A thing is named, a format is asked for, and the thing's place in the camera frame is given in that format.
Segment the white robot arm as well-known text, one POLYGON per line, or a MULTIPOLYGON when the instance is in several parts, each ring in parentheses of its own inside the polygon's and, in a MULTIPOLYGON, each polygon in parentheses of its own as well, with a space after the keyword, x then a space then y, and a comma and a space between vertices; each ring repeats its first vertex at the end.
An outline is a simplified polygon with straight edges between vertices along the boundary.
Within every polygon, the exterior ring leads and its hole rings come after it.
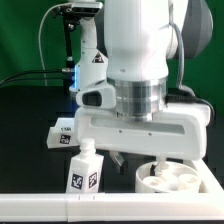
POLYGON ((211 106, 183 84, 167 93, 170 59, 191 59, 213 30, 205 0, 105 0, 96 19, 106 77, 76 97, 77 140, 97 148, 158 158, 199 160, 206 154, 211 106))

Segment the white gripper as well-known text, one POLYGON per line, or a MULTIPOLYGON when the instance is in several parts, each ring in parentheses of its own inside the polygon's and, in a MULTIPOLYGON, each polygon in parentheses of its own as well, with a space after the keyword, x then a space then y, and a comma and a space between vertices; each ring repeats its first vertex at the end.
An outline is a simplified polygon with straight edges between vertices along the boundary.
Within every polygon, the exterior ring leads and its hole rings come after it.
POLYGON ((205 156, 210 114, 205 104, 169 103, 151 121, 127 122, 113 111, 79 108, 75 138, 77 142, 92 138, 97 149, 109 150, 119 173, 124 165, 120 152, 156 156, 150 174, 161 175, 167 158, 199 160, 205 156))

